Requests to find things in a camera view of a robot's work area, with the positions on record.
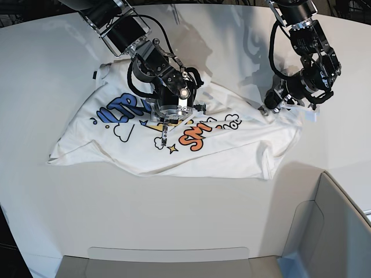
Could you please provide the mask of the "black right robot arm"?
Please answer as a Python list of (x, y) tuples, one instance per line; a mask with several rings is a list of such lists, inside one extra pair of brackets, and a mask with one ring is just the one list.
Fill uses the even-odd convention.
[(149, 102), (151, 120), (163, 124), (163, 146), (170, 124), (185, 120), (194, 110), (206, 111), (205, 105), (194, 103), (203, 85), (198, 70), (186, 67), (172, 49), (163, 50), (159, 39), (149, 39), (147, 16), (138, 14), (128, 1), (62, 3), (81, 15), (115, 57), (130, 56), (128, 86)]

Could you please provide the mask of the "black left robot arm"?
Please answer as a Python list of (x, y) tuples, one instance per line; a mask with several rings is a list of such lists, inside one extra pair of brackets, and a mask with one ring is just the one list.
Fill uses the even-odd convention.
[[(341, 64), (330, 46), (318, 20), (313, 1), (267, 1), (276, 21), (270, 34), (268, 59), (279, 82), (267, 92), (264, 105), (274, 113), (282, 109), (308, 109), (319, 106), (333, 97), (332, 87), (341, 75)], [(275, 66), (274, 46), (278, 29), (284, 34), (294, 52), (300, 57), (302, 69), (292, 76)]]

